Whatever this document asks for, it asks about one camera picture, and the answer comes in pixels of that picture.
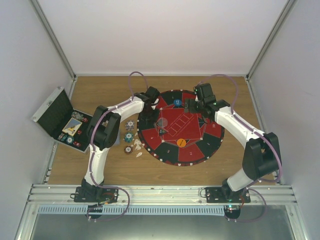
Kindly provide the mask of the blue 10 chip stack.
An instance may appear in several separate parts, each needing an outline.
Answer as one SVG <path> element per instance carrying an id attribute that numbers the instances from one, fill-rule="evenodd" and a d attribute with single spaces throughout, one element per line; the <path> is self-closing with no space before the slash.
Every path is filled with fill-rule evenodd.
<path id="1" fill-rule="evenodd" d="M 135 129 L 135 122 L 133 120 L 129 120 L 125 124 L 125 129 L 127 131 L 133 131 Z"/>

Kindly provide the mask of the blue small blind button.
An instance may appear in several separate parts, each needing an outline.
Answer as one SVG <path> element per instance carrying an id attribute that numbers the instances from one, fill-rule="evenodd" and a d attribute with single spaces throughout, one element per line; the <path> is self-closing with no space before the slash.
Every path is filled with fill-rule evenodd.
<path id="1" fill-rule="evenodd" d="M 182 101 L 181 101 L 180 99 L 175 99 L 175 100 L 173 101 L 173 104 L 174 104 L 176 107 L 179 107 L 179 106 L 182 105 Z"/>

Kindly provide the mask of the green 50 chip stack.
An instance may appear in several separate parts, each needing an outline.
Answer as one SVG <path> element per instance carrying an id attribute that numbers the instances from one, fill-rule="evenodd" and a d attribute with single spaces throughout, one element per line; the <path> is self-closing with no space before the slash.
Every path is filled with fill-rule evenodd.
<path id="1" fill-rule="evenodd" d="M 133 138 L 134 138 L 134 135 L 133 135 L 132 132 L 127 132 L 127 133 L 124 135 L 124 141 L 125 141 L 126 143 L 131 143 L 132 140 L 133 140 Z"/>

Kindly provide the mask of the orange 100 chip stack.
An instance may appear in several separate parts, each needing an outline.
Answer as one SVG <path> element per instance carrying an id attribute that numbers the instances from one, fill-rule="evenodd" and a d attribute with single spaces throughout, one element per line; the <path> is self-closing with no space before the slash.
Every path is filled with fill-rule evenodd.
<path id="1" fill-rule="evenodd" d="M 125 148 L 124 148 L 124 153 L 125 154 L 131 154 L 133 152 L 133 148 L 129 145 L 127 145 Z"/>

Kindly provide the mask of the orange big blind button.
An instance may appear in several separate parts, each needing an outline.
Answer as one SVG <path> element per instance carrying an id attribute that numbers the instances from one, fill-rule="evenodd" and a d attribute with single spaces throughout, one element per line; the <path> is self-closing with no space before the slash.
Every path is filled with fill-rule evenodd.
<path id="1" fill-rule="evenodd" d="M 177 141 L 176 141 L 176 144 L 178 147 L 180 148 L 184 148 L 187 144 L 187 141 L 183 138 L 179 138 Z"/>

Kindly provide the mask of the playing card deck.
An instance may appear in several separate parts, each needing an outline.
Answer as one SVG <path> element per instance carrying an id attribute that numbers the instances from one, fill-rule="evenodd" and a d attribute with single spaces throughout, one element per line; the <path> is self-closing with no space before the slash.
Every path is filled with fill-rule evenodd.
<path id="1" fill-rule="evenodd" d="M 77 120 L 72 117 L 63 127 L 62 132 L 73 137 L 80 129 L 82 124 L 83 123 L 80 120 Z"/>

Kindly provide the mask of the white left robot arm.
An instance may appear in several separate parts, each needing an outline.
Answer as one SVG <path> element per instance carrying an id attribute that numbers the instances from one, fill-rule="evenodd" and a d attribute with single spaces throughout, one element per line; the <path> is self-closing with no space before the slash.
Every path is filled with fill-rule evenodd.
<path id="1" fill-rule="evenodd" d="M 98 202 L 103 197 L 104 168 L 110 148 L 115 144 L 120 123 L 139 113 L 151 119 L 157 118 L 155 110 L 160 92 L 149 88 L 146 92 L 135 93 L 129 99 L 110 107 L 98 106 L 87 128 L 89 137 L 89 162 L 81 187 L 86 197 Z"/>

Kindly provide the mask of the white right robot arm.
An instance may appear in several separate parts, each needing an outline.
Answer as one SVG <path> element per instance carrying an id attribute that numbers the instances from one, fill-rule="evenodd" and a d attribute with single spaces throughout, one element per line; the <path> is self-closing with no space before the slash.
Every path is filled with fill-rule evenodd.
<path id="1" fill-rule="evenodd" d="M 241 191 L 275 171 L 278 171 L 278 178 L 281 178 L 283 168 L 277 135 L 253 127 L 225 100 L 205 103 L 203 100 L 187 98 L 184 101 L 184 111 L 201 114 L 202 117 L 215 121 L 231 133 L 244 148 L 242 167 L 222 182 L 223 200 L 234 202 L 242 194 Z"/>

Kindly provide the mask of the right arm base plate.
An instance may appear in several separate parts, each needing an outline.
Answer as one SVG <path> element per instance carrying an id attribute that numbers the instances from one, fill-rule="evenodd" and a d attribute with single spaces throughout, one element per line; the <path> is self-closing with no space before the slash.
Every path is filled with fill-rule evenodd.
<path id="1" fill-rule="evenodd" d="M 250 203 L 251 198 L 248 190 L 244 188 L 238 191 L 231 191 L 224 186 L 211 186 L 202 188 L 199 195 L 206 199 L 207 203 L 214 204 L 240 204 Z"/>

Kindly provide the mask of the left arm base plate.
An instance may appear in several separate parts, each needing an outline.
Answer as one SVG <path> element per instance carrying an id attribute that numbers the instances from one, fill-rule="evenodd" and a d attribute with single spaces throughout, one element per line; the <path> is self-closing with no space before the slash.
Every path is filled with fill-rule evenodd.
<path id="1" fill-rule="evenodd" d="M 118 201 L 118 189 L 91 187 L 86 189 L 82 186 L 76 188 L 70 198 L 76 203 L 110 204 Z"/>

